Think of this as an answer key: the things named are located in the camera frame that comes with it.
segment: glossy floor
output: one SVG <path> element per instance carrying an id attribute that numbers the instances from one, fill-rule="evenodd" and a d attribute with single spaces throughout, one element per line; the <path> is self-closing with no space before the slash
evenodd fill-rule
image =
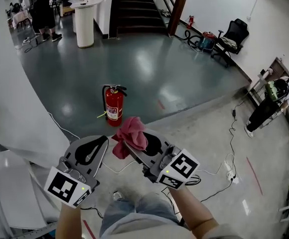
<path id="1" fill-rule="evenodd" d="M 238 101 L 218 105 L 189 118 L 153 128 L 163 133 L 177 146 L 184 147 L 192 153 L 200 161 L 200 169 L 216 173 L 223 163 L 218 175 L 209 175 L 203 171 L 197 173 L 202 181 L 189 189 L 200 200 L 229 185 L 226 179 L 228 168 L 224 162 L 227 154 L 232 153 L 231 134 L 228 129 L 233 122 L 231 110 L 236 104 Z M 279 239 L 282 238 L 287 226 L 287 223 L 279 223 L 281 216 L 278 208 L 284 206 L 288 191 L 289 127 L 285 118 L 281 116 L 269 126 L 255 131 L 255 137 L 251 139 L 244 131 L 245 122 L 251 112 L 252 107 L 247 103 L 237 108 L 237 121 L 234 123 L 236 131 L 233 132 L 232 141 L 236 155 L 237 180 L 230 188 L 205 201 L 204 204 L 219 223 L 231 224 L 244 239 Z M 263 194 L 247 158 L 259 180 Z M 131 161 L 130 157 L 118 160 L 110 153 L 110 148 L 105 156 L 105 163 L 116 171 L 120 171 Z M 141 195 L 157 192 L 166 199 L 160 193 L 164 187 L 152 184 L 144 178 L 142 167 L 137 163 L 130 165 L 119 175 L 103 166 L 97 178 L 101 184 L 83 207 L 97 207 L 102 214 L 117 188 L 136 191 Z M 82 217 L 94 234 L 98 235 L 101 219 L 97 216 L 97 212 L 82 211 Z M 85 238 L 89 238 L 84 225 L 83 232 Z"/>
<path id="2" fill-rule="evenodd" d="M 136 34 L 102 40 L 95 33 L 94 46 L 80 49 L 71 16 L 59 21 L 57 31 L 63 34 L 60 41 L 48 40 L 24 53 L 28 45 L 17 53 L 46 109 L 80 137 L 116 131 L 104 118 L 97 119 L 103 113 L 103 84 L 127 87 L 124 118 L 140 116 L 144 123 L 248 85 L 237 68 L 225 68 L 176 38 Z M 29 33 L 12 33 L 16 46 Z"/>

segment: black shorts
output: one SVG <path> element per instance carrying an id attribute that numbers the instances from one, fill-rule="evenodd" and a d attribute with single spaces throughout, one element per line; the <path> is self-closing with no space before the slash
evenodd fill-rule
<path id="1" fill-rule="evenodd" d="M 47 4 L 37 3 L 34 5 L 37 16 L 37 26 L 39 29 L 48 26 L 49 29 L 55 27 L 55 18 L 52 8 Z"/>

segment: chair backrest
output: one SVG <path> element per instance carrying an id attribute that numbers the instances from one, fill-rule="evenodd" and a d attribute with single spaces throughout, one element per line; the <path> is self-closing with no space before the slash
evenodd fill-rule
<path id="1" fill-rule="evenodd" d="M 240 45 L 243 40 L 248 37 L 248 25 L 240 19 L 230 22 L 228 31 L 225 33 L 224 37 L 231 39 Z"/>

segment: wooden newel post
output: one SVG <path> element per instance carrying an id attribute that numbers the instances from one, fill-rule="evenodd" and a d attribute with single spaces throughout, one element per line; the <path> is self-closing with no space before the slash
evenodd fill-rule
<path id="1" fill-rule="evenodd" d="M 168 25 L 168 33 L 171 36 L 175 34 L 175 31 L 178 27 L 185 2 L 186 0 L 175 0 L 175 4 Z"/>

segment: red fire extinguisher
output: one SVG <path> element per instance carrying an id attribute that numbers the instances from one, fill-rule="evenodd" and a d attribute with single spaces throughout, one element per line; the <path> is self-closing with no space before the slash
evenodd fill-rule
<path id="1" fill-rule="evenodd" d="M 127 88 L 120 85 L 103 86 L 104 112 L 111 126 L 119 126 L 122 122 L 124 96 L 127 96 L 124 90 Z"/>
<path id="2" fill-rule="evenodd" d="M 187 28 L 191 28 L 194 23 L 194 16 L 189 16 L 189 24 L 186 26 Z"/>

